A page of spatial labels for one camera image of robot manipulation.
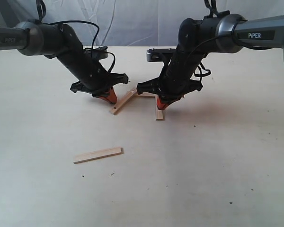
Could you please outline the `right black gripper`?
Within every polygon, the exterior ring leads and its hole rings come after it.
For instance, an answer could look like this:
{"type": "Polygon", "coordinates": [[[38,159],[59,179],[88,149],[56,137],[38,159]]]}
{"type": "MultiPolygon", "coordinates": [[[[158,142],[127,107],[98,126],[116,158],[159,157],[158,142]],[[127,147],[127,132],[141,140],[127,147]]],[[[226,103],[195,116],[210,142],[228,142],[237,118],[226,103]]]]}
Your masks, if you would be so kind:
{"type": "Polygon", "coordinates": [[[158,110],[165,110],[174,103],[173,98],[185,98],[185,94],[202,89],[201,80],[191,79],[202,61],[202,54],[189,54],[178,47],[175,49],[170,62],[163,62],[163,68],[157,78],[138,83],[136,87],[138,94],[148,92],[158,95],[156,101],[158,110]]]}

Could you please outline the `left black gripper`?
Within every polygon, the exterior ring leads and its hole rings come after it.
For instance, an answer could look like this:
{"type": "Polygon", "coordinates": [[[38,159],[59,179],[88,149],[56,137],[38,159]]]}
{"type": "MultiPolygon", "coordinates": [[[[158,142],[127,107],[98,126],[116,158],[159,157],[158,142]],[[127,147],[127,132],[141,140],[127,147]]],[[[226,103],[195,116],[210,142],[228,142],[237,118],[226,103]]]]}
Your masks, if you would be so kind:
{"type": "Polygon", "coordinates": [[[57,56],[57,59],[78,79],[71,85],[73,93],[89,93],[110,104],[117,103],[117,96],[113,86],[127,84],[128,76],[125,73],[113,73],[115,56],[111,67],[106,70],[100,60],[97,61],[80,51],[68,51],[57,56]]]}

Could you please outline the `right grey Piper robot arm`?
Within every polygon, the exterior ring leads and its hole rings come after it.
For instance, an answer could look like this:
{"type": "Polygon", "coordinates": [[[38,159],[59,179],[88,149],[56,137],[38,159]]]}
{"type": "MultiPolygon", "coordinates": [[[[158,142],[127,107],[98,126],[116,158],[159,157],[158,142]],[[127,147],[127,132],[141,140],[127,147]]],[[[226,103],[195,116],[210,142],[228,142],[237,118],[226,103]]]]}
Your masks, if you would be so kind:
{"type": "Polygon", "coordinates": [[[163,62],[160,75],[139,83],[137,93],[158,95],[157,107],[166,109],[187,93],[203,88],[202,78],[211,74],[202,64],[210,53],[237,53],[242,48],[284,52],[284,15],[247,21],[239,14],[185,19],[175,49],[149,49],[148,62],[163,62]]]}

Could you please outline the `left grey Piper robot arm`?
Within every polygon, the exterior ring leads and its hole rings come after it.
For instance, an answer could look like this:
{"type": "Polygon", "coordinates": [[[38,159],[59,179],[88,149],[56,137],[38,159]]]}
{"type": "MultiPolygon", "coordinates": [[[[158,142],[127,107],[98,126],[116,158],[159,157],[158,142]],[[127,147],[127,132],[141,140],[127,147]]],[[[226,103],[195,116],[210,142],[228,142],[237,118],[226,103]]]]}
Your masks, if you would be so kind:
{"type": "Polygon", "coordinates": [[[107,46],[84,47],[69,24],[69,21],[46,24],[30,20],[13,28],[0,26],[0,50],[18,50],[25,56],[57,58],[78,79],[70,87],[73,93],[88,93],[116,104],[113,86],[127,84],[128,76],[113,73],[113,66],[106,70],[100,60],[110,54],[107,46]]]}

